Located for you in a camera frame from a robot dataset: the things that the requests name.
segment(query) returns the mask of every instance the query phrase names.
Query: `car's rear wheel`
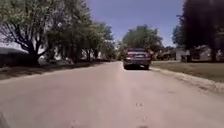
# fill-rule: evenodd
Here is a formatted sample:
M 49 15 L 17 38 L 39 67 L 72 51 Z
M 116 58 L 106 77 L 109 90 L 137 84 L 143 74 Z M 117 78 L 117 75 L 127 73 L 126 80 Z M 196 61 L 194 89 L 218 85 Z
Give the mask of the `car's rear wheel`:
M 144 66 L 144 69 L 145 69 L 145 70 L 149 70 L 149 65 L 145 65 L 145 66 Z
M 125 70 L 128 70 L 128 66 L 127 65 L 124 65 L 123 67 L 124 67 Z

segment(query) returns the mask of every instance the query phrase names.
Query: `car's rear bumper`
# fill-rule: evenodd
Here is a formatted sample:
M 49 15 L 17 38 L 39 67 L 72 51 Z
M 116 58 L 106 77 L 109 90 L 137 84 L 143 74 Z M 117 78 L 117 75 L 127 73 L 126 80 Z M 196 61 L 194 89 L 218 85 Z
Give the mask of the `car's rear bumper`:
M 123 65 L 150 65 L 150 59 L 126 59 L 123 61 Z

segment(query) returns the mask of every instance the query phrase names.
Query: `license plate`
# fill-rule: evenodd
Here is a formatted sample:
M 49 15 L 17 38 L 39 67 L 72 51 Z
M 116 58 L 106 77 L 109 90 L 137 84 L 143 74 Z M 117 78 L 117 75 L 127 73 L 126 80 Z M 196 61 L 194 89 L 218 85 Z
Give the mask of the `license plate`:
M 144 57 L 144 55 L 135 55 L 135 57 Z

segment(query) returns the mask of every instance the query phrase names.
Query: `car's rear window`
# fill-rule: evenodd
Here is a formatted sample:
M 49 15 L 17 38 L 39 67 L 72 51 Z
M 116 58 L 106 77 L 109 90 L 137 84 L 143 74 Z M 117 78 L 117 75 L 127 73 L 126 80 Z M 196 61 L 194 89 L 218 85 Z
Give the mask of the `car's rear window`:
M 147 52 L 147 51 L 143 48 L 131 48 L 128 49 L 128 52 Z

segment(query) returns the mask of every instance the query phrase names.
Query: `curb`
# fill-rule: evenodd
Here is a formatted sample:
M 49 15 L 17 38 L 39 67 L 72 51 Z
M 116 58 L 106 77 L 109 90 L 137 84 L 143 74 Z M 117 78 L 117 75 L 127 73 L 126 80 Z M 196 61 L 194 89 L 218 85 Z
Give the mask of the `curb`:
M 151 67 L 151 70 L 165 75 L 171 75 L 203 90 L 209 90 L 215 93 L 224 93 L 224 83 L 155 67 Z

